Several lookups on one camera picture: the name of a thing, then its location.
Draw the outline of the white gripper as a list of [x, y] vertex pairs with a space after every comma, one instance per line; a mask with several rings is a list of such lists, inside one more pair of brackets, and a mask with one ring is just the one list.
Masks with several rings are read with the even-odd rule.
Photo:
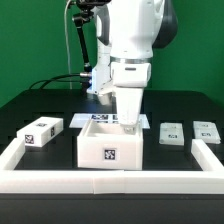
[[134, 128], [130, 126], [138, 123], [143, 91], [143, 88], [115, 88], [117, 117], [126, 134], [133, 134]]

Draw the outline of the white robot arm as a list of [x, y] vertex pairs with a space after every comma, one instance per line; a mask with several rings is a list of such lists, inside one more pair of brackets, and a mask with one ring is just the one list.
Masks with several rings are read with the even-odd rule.
[[106, 105], [116, 99], [118, 122], [133, 133], [139, 123], [144, 88], [151, 77], [155, 48], [175, 38], [177, 16], [172, 0], [110, 0], [93, 9], [97, 63], [90, 94]]

